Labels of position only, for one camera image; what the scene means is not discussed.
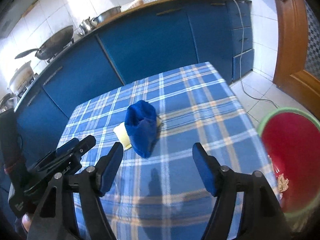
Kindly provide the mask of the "yellow sponge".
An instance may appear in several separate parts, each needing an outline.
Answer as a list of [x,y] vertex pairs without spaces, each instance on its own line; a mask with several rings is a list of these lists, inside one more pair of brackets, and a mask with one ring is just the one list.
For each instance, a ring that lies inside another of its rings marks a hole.
[[124,150],[135,148],[137,152],[147,155],[152,151],[153,144],[157,138],[158,128],[161,124],[161,118],[158,116],[155,120],[143,118],[136,125],[127,126],[129,134],[127,133],[125,122],[116,126],[113,132]]

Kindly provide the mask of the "blue knitted cloth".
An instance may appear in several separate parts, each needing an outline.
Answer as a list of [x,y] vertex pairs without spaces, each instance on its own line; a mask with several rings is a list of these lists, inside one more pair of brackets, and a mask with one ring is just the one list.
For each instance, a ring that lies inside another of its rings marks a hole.
[[127,108],[125,129],[133,149],[140,157],[151,156],[159,123],[155,108],[144,100],[139,100]]

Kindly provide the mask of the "blue kitchen cabinet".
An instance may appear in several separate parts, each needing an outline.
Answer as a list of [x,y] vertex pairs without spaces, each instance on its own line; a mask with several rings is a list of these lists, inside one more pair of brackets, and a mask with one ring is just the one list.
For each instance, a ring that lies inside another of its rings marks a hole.
[[168,0],[108,22],[63,51],[16,107],[22,152],[56,149],[76,106],[137,80],[210,62],[227,83],[253,68],[251,1]]

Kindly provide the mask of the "grey lidded pot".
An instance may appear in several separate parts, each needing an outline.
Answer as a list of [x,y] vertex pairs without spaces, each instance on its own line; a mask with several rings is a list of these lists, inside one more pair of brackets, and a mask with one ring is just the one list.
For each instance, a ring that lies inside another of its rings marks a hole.
[[34,72],[30,64],[31,61],[26,62],[15,72],[9,82],[10,90],[19,98],[27,90],[34,78]]

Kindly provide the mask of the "red basin green rim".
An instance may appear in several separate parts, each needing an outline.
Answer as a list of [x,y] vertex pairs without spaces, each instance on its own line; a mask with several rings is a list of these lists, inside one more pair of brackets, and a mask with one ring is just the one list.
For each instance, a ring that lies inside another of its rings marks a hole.
[[319,203],[319,121],[300,109],[278,108],[258,126],[271,159],[284,213],[299,215]]

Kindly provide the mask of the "black wok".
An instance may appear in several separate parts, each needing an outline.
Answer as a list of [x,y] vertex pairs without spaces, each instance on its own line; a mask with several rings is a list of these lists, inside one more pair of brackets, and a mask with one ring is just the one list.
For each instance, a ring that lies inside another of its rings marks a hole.
[[73,40],[73,26],[68,25],[63,29],[59,30],[53,36],[48,38],[40,48],[29,49],[18,54],[15,59],[23,58],[32,52],[36,52],[35,57],[40,60],[51,59],[55,54],[63,50],[67,44]]

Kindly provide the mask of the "steel kettle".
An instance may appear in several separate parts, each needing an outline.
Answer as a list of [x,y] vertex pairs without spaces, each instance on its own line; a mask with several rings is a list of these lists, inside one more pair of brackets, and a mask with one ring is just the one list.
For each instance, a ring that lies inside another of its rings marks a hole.
[[83,20],[79,27],[82,31],[82,35],[86,35],[93,31],[96,28],[97,24],[89,17],[85,20]]

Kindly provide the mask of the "steel basin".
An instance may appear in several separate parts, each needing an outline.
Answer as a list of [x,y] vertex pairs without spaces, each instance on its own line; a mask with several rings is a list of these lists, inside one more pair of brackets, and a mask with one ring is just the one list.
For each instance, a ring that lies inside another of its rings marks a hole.
[[121,6],[113,7],[111,9],[108,9],[107,11],[101,13],[97,17],[92,18],[91,21],[93,24],[97,25],[97,24],[100,24],[100,23],[104,22],[105,20],[107,20],[107,19],[109,19],[119,13],[121,13]]

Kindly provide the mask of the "wooden door glass panel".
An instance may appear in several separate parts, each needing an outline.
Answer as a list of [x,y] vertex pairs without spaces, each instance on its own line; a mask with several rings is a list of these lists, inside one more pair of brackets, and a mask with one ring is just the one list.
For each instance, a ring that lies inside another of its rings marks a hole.
[[276,8],[278,54],[273,82],[319,118],[319,79],[304,69],[308,48],[304,0],[276,0]]

